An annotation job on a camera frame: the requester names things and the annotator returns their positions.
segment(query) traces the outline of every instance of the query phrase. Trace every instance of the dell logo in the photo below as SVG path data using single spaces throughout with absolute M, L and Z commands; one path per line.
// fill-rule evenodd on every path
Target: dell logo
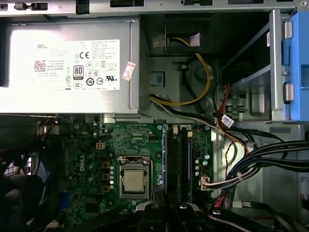
M 82 155 L 79 157 L 79 171 L 84 172 L 85 171 L 85 155 Z
M 38 48 L 48 48 L 45 44 L 38 44 Z

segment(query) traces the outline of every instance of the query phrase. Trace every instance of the fan blade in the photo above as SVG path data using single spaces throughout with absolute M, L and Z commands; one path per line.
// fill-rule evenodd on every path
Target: fan blade
M 23 175 L 12 175 L 10 177 L 3 176 L 0 188 L 0 198 L 4 197 L 13 189 L 20 189 L 24 183 Z
M 27 175 L 20 190 L 19 203 L 23 212 L 35 209 L 43 196 L 44 183 L 37 175 Z

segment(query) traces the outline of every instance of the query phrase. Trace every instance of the power supply label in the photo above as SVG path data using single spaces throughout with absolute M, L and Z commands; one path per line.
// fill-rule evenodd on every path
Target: power supply label
M 49 90 L 119 90 L 120 41 L 37 44 L 32 83 Z

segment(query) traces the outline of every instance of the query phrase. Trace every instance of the motherboard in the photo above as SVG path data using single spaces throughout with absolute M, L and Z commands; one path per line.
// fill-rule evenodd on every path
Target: motherboard
M 212 175 L 210 136 L 197 124 L 70 124 L 61 159 L 66 228 L 117 206 L 135 210 L 158 185 L 194 203 L 200 177 Z

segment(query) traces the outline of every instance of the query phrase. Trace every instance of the cpu socket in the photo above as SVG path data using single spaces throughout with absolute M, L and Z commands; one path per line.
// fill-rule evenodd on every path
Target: cpu socket
M 120 156 L 118 162 L 120 198 L 149 199 L 152 180 L 150 157 Z

